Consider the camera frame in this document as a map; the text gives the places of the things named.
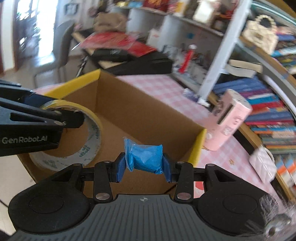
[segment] cable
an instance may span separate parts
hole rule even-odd
[[[2,203],[5,207],[8,208],[8,205],[0,199],[0,203]]]

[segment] white handbag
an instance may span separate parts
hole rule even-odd
[[[262,145],[257,148],[250,156],[249,162],[263,183],[270,183],[274,179],[277,169],[274,157],[267,148]]]
[[[271,28],[266,28],[260,22],[267,18],[271,24]],[[272,54],[276,48],[279,37],[276,35],[276,24],[274,20],[267,15],[259,15],[255,21],[249,20],[242,35],[257,47],[262,48],[269,55]]]

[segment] red package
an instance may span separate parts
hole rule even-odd
[[[81,44],[81,48],[90,49],[122,49],[128,50],[135,43],[137,36],[122,32],[93,33]]]
[[[143,7],[149,7],[166,12],[168,9],[169,0],[145,0]]]
[[[146,44],[136,41],[128,50],[129,54],[132,54],[136,57],[141,57],[143,55],[157,51],[156,48],[150,47]]]

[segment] packing tape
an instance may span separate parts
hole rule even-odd
[[[74,163],[81,163],[83,166],[89,164],[102,147],[103,128],[99,118],[91,110],[82,105],[65,100],[53,100],[41,106],[41,109],[44,110],[49,108],[66,108],[83,112],[85,118],[84,123],[86,123],[88,129],[87,141],[78,152],[66,157],[51,156],[43,151],[29,153],[32,161],[36,165],[52,171],[60,171]]]

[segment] blue packet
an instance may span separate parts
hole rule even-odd
[[[163,173],[163,146],[138,145],[130,139],[124,139],[126,166],[132,172],[138,169],[154,174]]]

